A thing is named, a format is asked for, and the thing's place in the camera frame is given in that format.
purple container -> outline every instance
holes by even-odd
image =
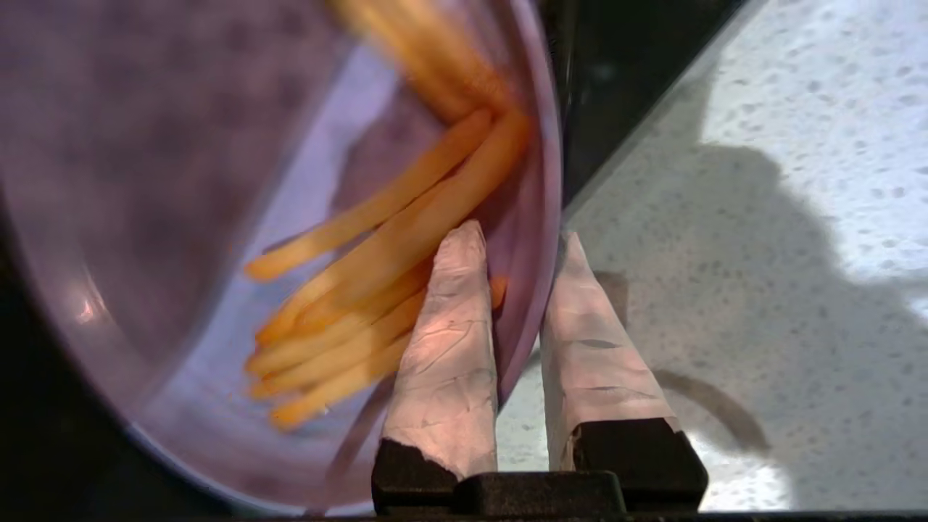
[[[501,400],[548,299],[561,148],[528,2],[447,2],[538,121],[477,210]],[[0,168],[29,284],[126,429],[201,485],[283,514],[369,506],[387,385],[293,434],[243,393],[256,328],[329,259],[270,284],[244,263],[382,187],[442,127],[321,1],[6,0]]]

plastic bowl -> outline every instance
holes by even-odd
[[[539,123],[478,211],[500,398],[553,272],[561,150],[529,3],[448,3]],[[165,462],[282,514],[369,505],[389,383],[294,434],[243,393],[255,329],[327,259],[271,284],[246,260],[378,189],[441,130],[393,69],[307,0],[6,0],[0,168],[20,261],[61,345]]]

french fries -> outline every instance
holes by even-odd
[[[490,111],[475,111],[451,127],[434,147],[419,156],[385,189],[295,240],[255,259],[245,267],[245,272],[258,281],[280,277],[383,223],[474,152],[489,134],[490,124]]]
[[[267,281],[371,231],[297,289],[255,335],[245,363],[256,378],[251,397],[283,398],[271,414],[281,430],[397,370],[435,250],[515,169],[532,130],[497,71],[429,0],[329,3],[385,50],[452,126],[387,188],[246,267]],[[489,281],[493,308],[503,303],[508,282]]]

speckled countertop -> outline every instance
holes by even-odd
[[[568,226],[703,510],[928,508],[928,2],[768,2]],[[535,362],[503,469],[547,467]]]

